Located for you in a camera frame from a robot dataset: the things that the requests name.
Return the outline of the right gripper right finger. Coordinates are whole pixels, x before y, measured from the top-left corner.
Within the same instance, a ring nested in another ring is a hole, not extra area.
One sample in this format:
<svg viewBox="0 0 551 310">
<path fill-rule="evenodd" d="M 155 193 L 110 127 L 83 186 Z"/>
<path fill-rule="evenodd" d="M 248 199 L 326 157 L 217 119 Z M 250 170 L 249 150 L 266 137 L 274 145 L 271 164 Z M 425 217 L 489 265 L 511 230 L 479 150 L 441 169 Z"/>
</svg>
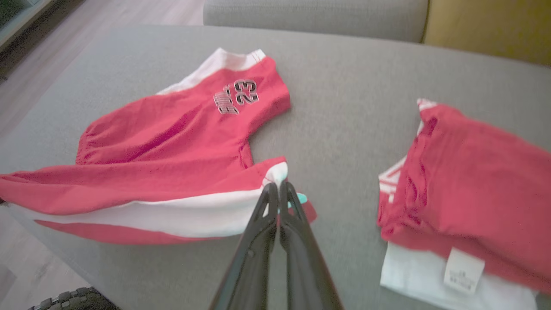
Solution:
<svg viewBox="0 0 551 310">
<path fill-rule="evenodd" d="M 287 253 L 288 309 L 342 310 L 305 210 L 289 181 L 279 189 L 279 216 L 280 242 Z"/>
</svg>

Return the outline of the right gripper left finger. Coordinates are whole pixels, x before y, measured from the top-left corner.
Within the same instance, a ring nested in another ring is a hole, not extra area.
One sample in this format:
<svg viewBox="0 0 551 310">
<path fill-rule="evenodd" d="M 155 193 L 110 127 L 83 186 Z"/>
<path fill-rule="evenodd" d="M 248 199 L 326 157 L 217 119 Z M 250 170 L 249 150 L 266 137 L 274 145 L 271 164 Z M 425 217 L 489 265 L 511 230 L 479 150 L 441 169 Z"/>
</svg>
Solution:
<svg viewBox="0 0 551 310">
<path fill-rule="evenodd" d="M 278 188 L 266 185 L 209 308 L 265 310 L 270 253 L 277 233 Z"/>
</svg>

